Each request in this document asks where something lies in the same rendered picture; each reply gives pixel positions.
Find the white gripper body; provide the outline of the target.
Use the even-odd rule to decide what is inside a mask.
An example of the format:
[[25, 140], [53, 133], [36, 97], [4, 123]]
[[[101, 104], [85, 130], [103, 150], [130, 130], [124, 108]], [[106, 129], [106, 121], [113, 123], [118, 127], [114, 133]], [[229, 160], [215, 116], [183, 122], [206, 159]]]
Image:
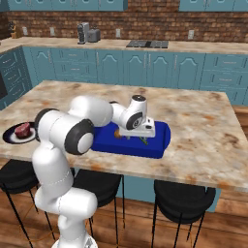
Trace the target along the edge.
[[126, 130], [123, 128], [119, 128], [119, 134], [121, 136], [128, 136], [128, 137], [154, 138], [155, 128], [154, 127], [146, 128], [145, 126], [134, 130]]

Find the blue tray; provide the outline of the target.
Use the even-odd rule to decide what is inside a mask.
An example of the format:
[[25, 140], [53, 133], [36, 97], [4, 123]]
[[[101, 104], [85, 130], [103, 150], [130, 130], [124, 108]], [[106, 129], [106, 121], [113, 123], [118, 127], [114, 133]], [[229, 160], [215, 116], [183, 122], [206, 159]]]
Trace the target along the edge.
[[105, 127], [96, 127], [91, 149], [122, 155], [160, 159], [171, 142], [171, 129], [165, 122], [156, 121], [154, 138], [142, 141], [138, 137], [116, 138], [117, 125], [110, 122]]

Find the red steak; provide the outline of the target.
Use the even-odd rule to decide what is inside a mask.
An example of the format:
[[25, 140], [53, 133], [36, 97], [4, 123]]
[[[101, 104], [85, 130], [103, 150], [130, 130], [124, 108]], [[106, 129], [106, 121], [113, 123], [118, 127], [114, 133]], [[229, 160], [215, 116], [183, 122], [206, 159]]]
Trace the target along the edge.
[[26, 139], [30, 136], [30, 124], [25, 122], [15, 128], [15, 135], [18, 139]]

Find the dark plate with white rim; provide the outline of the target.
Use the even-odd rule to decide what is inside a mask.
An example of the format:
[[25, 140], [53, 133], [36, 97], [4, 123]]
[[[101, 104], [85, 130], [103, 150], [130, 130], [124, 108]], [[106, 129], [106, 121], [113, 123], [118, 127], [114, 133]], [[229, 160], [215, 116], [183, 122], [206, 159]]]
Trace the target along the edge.
[[34, 123], [30, 122], [29, 125], [30, 125], [30, 134], [27, 137], [19, 138], [16, 135], [15, 129], [17, 127], [21, 126], [21, 123], [18, 123], [18, 124], [12, 126], [11, 128], [9, 128], [8, 130], [5, 131], [5, 133], [2, 136], [4, 142], [10, 143], [10, 144], [22, 144], [22, 143], [26, 143], [26, 142], [30, 142], [30, 141], [34, 140], [36, 137], [36, 131], [34, 128]]

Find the teal kitchen island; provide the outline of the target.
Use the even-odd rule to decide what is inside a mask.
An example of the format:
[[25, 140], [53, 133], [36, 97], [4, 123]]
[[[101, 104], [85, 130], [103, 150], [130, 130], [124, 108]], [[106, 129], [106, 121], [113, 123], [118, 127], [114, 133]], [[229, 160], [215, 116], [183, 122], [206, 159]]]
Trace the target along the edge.
[[155, 180], [128, 175], [123, 176], [124, 186], [119, 186], [122, 189], [123, 198], [142, 202], [154, 202]]

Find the teal base cupboard run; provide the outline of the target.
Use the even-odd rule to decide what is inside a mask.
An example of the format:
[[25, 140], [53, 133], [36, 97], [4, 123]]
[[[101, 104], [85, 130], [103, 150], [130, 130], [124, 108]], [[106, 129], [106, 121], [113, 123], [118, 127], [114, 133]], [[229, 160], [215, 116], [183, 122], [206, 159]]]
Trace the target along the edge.
[[45, 79], [221, 91], [248, 106], [248, 55], [26, 46], [32, 83]]

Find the black bar stool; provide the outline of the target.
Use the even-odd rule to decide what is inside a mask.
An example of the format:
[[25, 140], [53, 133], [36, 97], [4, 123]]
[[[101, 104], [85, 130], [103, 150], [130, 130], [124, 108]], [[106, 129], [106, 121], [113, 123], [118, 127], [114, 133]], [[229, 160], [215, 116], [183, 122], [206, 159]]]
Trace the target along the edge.
[[32, 189], [38, 189], [38, 187], [39, 181], [31, 162], [11, 159], [0, 170], [0, 189], [6, 194], [15, 217], [18, 220], [19, 227], [23, 231], [31, 248], [34, 248], [32, 240], [24, 228], [23, 222], [20, 219], [13, 202], [12, 195], [28, 192], [32, 199], [31, 206], [35, 207], [36, 211], [38, 211], [38, 207], [35, 204], [34, 196], [32, 194]]
[[186, 224], [190, 225], [187, 234], [187, 239], [189, 239], [193, 224], [200, 221], [192, 247], [196, 248], [205, 212], [214, 202], [216, 189], [155, 180], [154, 193], [152, 236], [155, 236], [157, 209], [160, 209], [165, 217], [177, 224], [173, 248], [176, 248], [180, 227]]
[[74, 179], [74, 187], [96, 195], [99, 207], [116, 202], [119, 186], [124, 186], [122, 174], [80, 169]]

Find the black hob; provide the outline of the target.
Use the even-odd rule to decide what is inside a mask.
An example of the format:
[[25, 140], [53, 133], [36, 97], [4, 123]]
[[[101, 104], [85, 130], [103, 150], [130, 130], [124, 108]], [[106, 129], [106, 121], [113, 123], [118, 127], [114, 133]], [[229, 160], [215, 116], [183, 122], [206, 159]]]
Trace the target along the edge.
[[126, 47], [139, 48], [168, 48], [169, 41], [135, 41], [132, 40]]

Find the grey toaster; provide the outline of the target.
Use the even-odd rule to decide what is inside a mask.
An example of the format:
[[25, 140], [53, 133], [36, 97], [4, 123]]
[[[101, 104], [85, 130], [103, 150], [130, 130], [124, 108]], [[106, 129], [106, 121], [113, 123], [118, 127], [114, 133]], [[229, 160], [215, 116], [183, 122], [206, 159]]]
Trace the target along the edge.
[[88, 31], [88, 42], [97, 43], [101, 40], [101, 31], [99, 29], [90, 29]]

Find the grey coffee machine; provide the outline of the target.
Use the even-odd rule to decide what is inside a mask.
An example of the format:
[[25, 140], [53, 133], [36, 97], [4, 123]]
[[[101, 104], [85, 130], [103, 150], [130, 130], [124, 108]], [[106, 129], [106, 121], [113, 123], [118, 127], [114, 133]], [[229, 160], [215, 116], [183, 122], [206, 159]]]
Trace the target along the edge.
[[88, 40], [89, 23], [82, 22], [77, 25], [78, 44], [83, 45]]

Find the teal side cupboard run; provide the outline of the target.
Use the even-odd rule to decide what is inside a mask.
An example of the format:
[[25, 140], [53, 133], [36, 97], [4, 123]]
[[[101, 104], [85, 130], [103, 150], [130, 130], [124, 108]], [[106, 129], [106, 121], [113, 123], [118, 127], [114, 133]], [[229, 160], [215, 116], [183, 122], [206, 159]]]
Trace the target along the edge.
[[4, 88], [0, 90], [0, 110], [32, 89], [21, 46], [0, 53], [0, 81], [3, 81], [4, 85]]

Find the dark knife block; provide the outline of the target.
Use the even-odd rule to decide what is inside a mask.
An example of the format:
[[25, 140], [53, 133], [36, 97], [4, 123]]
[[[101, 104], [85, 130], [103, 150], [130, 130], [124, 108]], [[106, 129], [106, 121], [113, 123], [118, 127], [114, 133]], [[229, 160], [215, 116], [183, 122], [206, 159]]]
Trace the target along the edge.
[[17, 39], [16, 25], [13, 21], [9, 22], [9, 31], [13, 39]]

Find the teal wall cupboard run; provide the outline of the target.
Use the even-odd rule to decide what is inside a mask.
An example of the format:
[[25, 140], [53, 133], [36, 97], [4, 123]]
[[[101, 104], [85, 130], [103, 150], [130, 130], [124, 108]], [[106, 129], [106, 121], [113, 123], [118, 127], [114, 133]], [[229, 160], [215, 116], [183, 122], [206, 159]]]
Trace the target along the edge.
[[123, 12], [128, 0], [0, 0], [0, 12], [80, 11]]
[[248, 12], [248, 0], [180, 0], [180, 12]]

